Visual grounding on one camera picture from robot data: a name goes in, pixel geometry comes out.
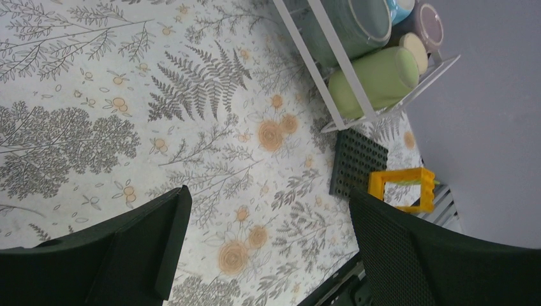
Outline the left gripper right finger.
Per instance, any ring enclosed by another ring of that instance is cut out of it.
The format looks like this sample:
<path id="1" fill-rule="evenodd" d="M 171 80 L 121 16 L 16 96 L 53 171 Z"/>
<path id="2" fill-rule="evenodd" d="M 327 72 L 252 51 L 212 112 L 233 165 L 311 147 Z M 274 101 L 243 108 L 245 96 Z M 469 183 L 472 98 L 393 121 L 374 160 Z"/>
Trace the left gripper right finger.
<path id="1" fill-rule="evenodd" d="M 376 305 L 539 305 L 540 251 L 473 238 L 364 191 L 350 215 Z"/>

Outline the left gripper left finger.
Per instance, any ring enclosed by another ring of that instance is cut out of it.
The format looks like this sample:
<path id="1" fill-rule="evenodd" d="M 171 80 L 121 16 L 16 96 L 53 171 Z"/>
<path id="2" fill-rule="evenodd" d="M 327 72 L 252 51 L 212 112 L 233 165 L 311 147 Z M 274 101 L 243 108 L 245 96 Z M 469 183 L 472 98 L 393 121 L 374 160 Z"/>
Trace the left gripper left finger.
<path id="1" fill-rule="evenodd" d="M 33 248 L 1 251 L 2 305 L 162 305 L 191 213 L 187 186 Z"/>

